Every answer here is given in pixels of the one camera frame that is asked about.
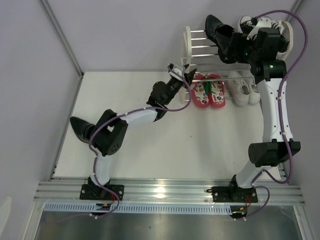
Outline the red green flip-flop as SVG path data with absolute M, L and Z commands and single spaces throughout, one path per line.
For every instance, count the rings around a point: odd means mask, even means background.
M 225 85 L 221 77 L 216 73 L 205 76 L 205 92 L 212 108 L 220 109 L 226 105 Z
M 198 108 L 207 108 L 210 105 L 206 92 L 206 82 L 203 81 L 205 79 L 206 77 L 204 75 L 198 74 L 192 82 L 192 101 Z

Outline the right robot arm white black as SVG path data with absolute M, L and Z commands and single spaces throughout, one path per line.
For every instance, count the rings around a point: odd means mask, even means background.
M 250 72 L 260 93 L 263 116 L 263 136 L 260 143 L 248 147 L 249 160 L 244 168 L 234 175 L 226 192 L 224 201 L 233 203 L 256 203 L 258 198 L 254 182 L 280 163 L 291 161 L 301 149 L 291 133 L 286 106 L 286 63 L 277 59 L 281 33 L 270 27 L 262 27 L 253 39 L 232 40 L 239 45 L 240 63 L 250 64 Z

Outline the white sneaker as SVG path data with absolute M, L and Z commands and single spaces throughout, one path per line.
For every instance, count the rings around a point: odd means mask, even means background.
M 238 106 L 245 106 L 249 103 L 250 90 L 243 77 L 236 71 L 231 71 L 226 81 L 235 103 Z
M 244 78 L 249 88 L 248 102 L 252 105 L 258 104 L 261 100 L 261 95 L 259 93 L 257 85 L 255 84 L 254 76 L 249 71 L 243 71 L 242 77 Z

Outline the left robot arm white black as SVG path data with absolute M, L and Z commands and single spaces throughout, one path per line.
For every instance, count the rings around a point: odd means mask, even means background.
M 106 110 L 96 124 L 89 123 L 78 117 L 71 117 L 70 123 L 76 137 L 95 153 L 93 172 L 87 183 L 81 187 L 81 200 L 122 200 L 124 187 L 110 184 L 110 168 L 112 155 L 124 141 L 129 127 L 139 126 L 160 120 L 169 109 L 166 107 L 178 91 L 184 87 L 189 89 L 196 70 L 186 72 L 188 65 L 170 64 L 168 82 L 158 81 L 145 107 L 131 110 L 121 115 Z

